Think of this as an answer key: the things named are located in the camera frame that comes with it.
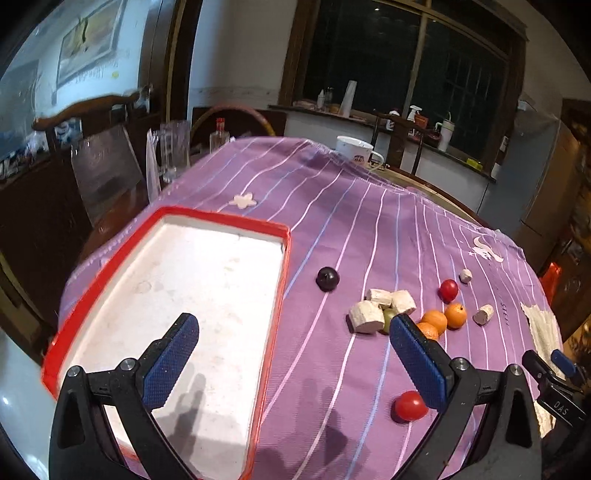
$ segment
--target windowsill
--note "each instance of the windowsill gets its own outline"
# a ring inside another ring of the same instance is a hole
[[[367,127],[367,128],[374,128],[374,124],[372,122],[368,122],[366,120],[363,119],[359,119],[359,118],[345,118],[339,115],[335,115],[334,113],[327,113],[327,112],[318,112],[315,110],[308,110],[306,108],[302,108],[302,107],[298,107],[298,106],[282,106],[282,105],[269,105],[269,108],[271,110],[283,110],[286,112],[297,112],[297,113],[307,113],[309,115],[315,115],[315,116],[322,116],[325,118],[331,118],[334,120],[339,120],[342,122],[350,122],[350,123],[354,123],[356,125],[361,125],[362,127]],[[390,130],[387,130],[385,127],[379,127],[378,128],[380,133],[384,133],[384,134],[391,134],[392,132]],[[418,145],[418,141],[409,138],[408,142],[413,143]],[[465,161],[463,161],[461,158],[457,158],[447,152],[442,152],[440,150],[438,150],[435,147],[432,147],[431,145],[427,145],[426,143],[423,143],[423,148],[427,149],[427,150],[431,150],[432,152],[441,155],[442,157],[446,157],[449,160],[452,160],[456,163],[461,164],[462,166],[468,168],[469,170],[472,170],[474,173],[477,173],[478,175],[480,175],[481,177],[484,177],[485,179],[487,179],[489,182],[491,183],[496,183],[496,180],[491,177],[488,173],[481,171],[481,170],[477,170],[474,167],[468,165]]]

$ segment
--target orange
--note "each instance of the orange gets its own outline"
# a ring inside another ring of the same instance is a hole
[[[447,328],[447,318],[439,310],[429,310],[423,315],[421,322],[433,325],[439,335],[443,335],[443,332]]]
[[[417,327],[422,331],[423,335],[429,340],[439,340],[439,333],[437,329],[427,322],[417,323]]]
[[[457,329],[464,326],[468,313],[461,303],[452,303],[445,309],[447,317],[447,326],[451,329]]]

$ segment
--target round table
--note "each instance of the round table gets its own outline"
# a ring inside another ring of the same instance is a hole
[[[230,205],[234,196],[245,193],[253,194],[256,206],[239,210]],[[122,205],[130,199],[121,200]],[[416,191],[393,186],[323,145],[254,138],[204,158],[90,254],[109,236],[105,232],[116,228],[95,232],[66,285],[60,322],[118,245],[164,205],[247,215],[291,228],[288,285],[254,480],[391,478],[433,422],[433,411],[406,425],[390,419],[393,399],[414,386],[386,336],[348,330],[345,316],[368,288],[408,290],[417,304],[412,317],[418,320],[428,310],[443,308],[437,288],[444,279],[470,269],[474,279],[460,286],[457,299],[469,320],[447,331],[440,343],[452,358],[463,356],[480,369],[502,371],[533,348],[520,303],[549,309],[522,250],[504,234],[465,221]],[[118,218],[116,226],[125,223],[123,214]],[[503,262],[475,249],[475,238]],[[341,275],[330,294],[314,282],[326,265]],[[496,314],[480,327],[470,317],[484,304],[493,305]],[[477,407],[445,475],[459,469],[481,416]],[[174,447],[182,452],[183,445]]]

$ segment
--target blue gripper pad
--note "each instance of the blue gripper pad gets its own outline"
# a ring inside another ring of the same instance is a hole
[[[427,407],[439,412],[445,410],[453,386],[453,373],[449,367],[451,359],[441,346],[434,340],[427,340],[406,314],[392,319],[390,344]]]
[[[573,361],[560,350],[552,352],[552,363],[556,365],[566,378],[573,378],[577,374],[577,367]]]
[[[161,340],[150,344],[140,359],[147,367],[142,395],[147,409],[164,406],[198,341],[197,319],[183,313]]]

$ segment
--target metal screw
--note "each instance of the metal screw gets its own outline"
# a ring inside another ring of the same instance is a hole
[[[80,373],[80,367],[78,365],[74,365],[73,367],[71,367],[68,370],[68,373],[66,374],[68,377],[75,377],[76,375],[78,375]]]
[[[465,372],[468,370],[468,360],[465,358],[455,358],[452,360],[452,364],[455,368],[457,368],[460,372]]]
[[[121,370],[125,370],[126,372],[133,370],[135,367],[135,358],[126,358],[119,364],[119,367]]]
[[[521,369],[521,367],[517,364],[512,364],[509,365],[509,370],[511,371],[511,373],[513,375],[515,375],[516,377],[520,376],[523,373],[523,370]]]

